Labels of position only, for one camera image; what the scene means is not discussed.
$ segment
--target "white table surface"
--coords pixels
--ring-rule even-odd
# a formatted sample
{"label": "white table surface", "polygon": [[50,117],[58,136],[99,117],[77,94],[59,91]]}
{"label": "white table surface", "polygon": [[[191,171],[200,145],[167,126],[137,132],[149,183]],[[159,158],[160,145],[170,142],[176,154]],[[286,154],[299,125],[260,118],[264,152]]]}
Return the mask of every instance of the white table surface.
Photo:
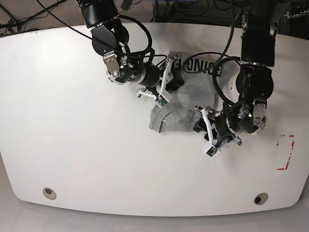
{"label": "white table surface", "polygon": [[[127,26],[131,50],[142,49],[143,32]],[[156,52],[165,54],[222,51],[230,30],[147,27]],[[240,35],[236,30],[229,55],[240,55]],[[148,129],[151,100],[137,99],[136,85],[108,82],[102,57],[77,33],[53,29],[1,39],[0,148],[15,195],[55,207],[141,216],[237,214],[294,205],[309,172],[308,44],[277,37],[267,127],[210,160],[202,154],[201,134]],[[276,166],[287,159],[274,150],[280,134],[295,135],[285,171]],[[127,139],[119,145],[114,138]],[[46,187],[56,191],[56,200],[43,196]],[[254,197],[262,192],[269,200],[257,206]]]}

